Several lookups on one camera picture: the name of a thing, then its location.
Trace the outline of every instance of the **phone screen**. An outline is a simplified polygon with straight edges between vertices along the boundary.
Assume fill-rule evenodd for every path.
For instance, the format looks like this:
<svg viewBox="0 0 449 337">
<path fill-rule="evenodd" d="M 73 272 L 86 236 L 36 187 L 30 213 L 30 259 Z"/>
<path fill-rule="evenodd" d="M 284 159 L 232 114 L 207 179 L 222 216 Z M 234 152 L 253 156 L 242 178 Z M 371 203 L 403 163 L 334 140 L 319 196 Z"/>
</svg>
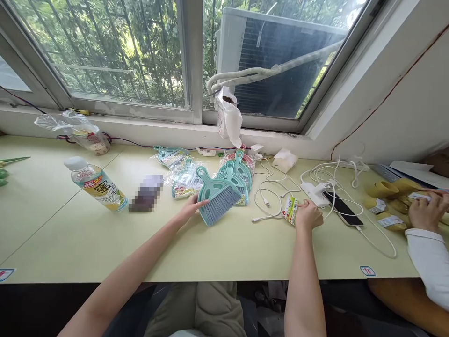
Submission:
<svg viewBox="0 0 449 337">
<path fill-rule="evenodd" d="M 334 193 L 325 191 L 323 194 L 332 205 Z M 340 213 L 344 213 L 344 214 L 354 214 L 354 212 L 351 211 L 351 209 L 348 207 L 348 205 L 345 204 L 345 202 L 343 200 L 337 199 L 337 198 L 335 199 L 335 206 L 334 206 L 335 210 L 339 211 Z M 343 215 L 343 214 L 339 214 L 339 213 L 337 213 L 337 215 L 343 220 L 343 222 L 347 226 L 363 226 L 363 222 L 355 215 Z"/>
</svg>

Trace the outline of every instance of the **air conditioner outdoor unit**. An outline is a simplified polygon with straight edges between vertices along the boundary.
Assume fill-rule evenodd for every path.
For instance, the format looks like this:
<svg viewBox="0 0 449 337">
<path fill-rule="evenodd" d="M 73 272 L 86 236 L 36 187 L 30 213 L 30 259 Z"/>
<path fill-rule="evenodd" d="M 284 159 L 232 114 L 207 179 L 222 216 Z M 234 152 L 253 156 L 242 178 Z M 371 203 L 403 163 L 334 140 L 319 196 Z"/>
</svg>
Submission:
<svg viewBox="0 0 449 337">
<path fill-rule="evenodd" d="M 216 34 L 217 73 L 270 69 L 341 41 L 347 33 L 346 29 L 226 7 Z M 295 118 L 328 57 L 231 88 L 240 111 Z"/>
</svg>

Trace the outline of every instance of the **air conditioner pipe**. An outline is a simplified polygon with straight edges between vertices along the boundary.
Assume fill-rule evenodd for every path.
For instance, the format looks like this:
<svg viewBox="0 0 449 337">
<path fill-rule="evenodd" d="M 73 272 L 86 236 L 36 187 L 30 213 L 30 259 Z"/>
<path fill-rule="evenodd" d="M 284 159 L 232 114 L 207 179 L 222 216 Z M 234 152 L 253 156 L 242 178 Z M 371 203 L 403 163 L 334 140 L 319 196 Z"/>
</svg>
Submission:
<svg viewBox="0 0 449 337">
<path fill-rule="evenodd" d="M 281 65 L 274 65 L 271 69 L 258 67 L 258 68 L 248 68 L 236 72 L 215 74 L 207 81 L 207 91 L 210 95 L 210 102 L 214 103 L 213 93 L 219 91 L 224 86 L 231 87 L 241 84 L 254 83 L 263 80 L 265 78 L 278 75 L 294 67 L 300 66 L 304 63 L 320 59 L 324 55 L 329 55 L 330 53 L 338 50 L 342 45 L 342 43 L 343 40 L 331 44 L 322 49 L 318 49 L 317 51 L 313 51 L 311 53 L 299 56 L 296 59 L 292 59 L 290 61 L 282 63 Z M 214 84 L 217 80 L 224 80 L 224 79 L 228 80 Z"/>
</svg>

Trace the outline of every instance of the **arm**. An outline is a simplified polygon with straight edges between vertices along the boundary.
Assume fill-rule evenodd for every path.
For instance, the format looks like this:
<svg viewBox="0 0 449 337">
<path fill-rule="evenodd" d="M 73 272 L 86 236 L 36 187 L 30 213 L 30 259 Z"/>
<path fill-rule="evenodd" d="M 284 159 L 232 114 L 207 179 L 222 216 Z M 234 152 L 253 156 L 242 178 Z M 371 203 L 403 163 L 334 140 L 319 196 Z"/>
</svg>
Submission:
<svg viewBox="0 0 449 337">
<path fill-rule="evenodd" d="M 167 249 L 178 230 L 208 200 L 190 197 L 184 208 L 155 235 L 127 257 L 96 288 L 58 336 L 101 337 L 111 321 Z"/>
<path fill-rule="evenodd" d="M 296 242 L 290 271 L 285 336 L 325 337 L 326 322 L 313 255 L 312 230 L 323 224 L 315 204 L 305 200 L 296 214 Z"/>
<path fill-rule="evenodd" d="M 448 209 L 449 194 L 430 195 L 429 203 L 420 199 L 410 206 L 414 228 L 406 230 L 408 253 L 426 286 L 427 296 L 449 311 L 449 253 L 438 229 L 438 221 Z"/>
</svg>

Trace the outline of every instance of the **person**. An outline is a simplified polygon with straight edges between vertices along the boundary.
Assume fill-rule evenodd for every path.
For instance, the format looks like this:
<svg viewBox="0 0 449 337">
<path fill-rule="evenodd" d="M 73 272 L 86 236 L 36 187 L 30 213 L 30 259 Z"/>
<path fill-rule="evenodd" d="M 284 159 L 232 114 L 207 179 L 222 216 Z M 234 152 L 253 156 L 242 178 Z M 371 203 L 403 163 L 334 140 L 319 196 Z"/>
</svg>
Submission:
<svg viewBox="0 0 449 337">
<path fill-rule="evenodd" d="M 449 311 L 449 253 L 438 228 L 449 210 L 449 193 L 423 190 L 431 200 L 420 198 L 410 206 L 408 215 L 413 228 L 406 230 L 408 253 L 429 299 Z"/>
<path fill-rule="evenodd" d="M 198 202 L 198 194 L 190 197 L 177 215 L 105 278 L 59 336 L 103 336 L 176 233 L 207 203 L 208 200 Z M 299 206 L 296 216 L 296 243 L 284 319 L 285 336 L 326 336 L 323 301 L 312 247 L 312 230 L 322 223 L 321 211 L 314 203 L 305 200 Z M 193 305 L 180 313 L 180 309 L 186 308 L 186 303 L 189 302 Z M 145 336 L 170 335 L 246 336 L 242 308 L 236 299 L 236 283 L 175 284 L 154 313 L 145 332 Z"/>
</svg>

